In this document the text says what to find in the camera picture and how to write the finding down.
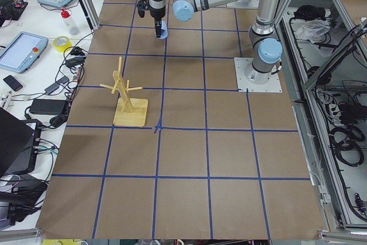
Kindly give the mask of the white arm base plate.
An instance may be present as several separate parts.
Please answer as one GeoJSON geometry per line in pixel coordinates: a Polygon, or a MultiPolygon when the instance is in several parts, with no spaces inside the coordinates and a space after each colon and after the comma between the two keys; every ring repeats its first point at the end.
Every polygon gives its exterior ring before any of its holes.
{"type": "Polygon", "coordinates": [[[253,58],[235,57],[235,72],[239,92],[282,93],[276,65],[271,72],[260,73],[252,66],[253,58]]]}

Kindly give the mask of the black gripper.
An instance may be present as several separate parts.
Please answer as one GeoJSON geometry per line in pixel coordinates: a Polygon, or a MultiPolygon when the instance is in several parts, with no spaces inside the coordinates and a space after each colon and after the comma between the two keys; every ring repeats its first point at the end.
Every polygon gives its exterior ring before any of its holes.
{"type": "Polygon", "coordinates": [[[150,5],[150,0],[139,0],[136,4],[138,9],[138,15],[140,18],[144,18],[146,11],[150,12],[150,15],[153,17],[154,27],[155,27],[155,36],[159,38],[159,20],[161,20],[165,16],[165,8],[154,8],[150,5]]]}

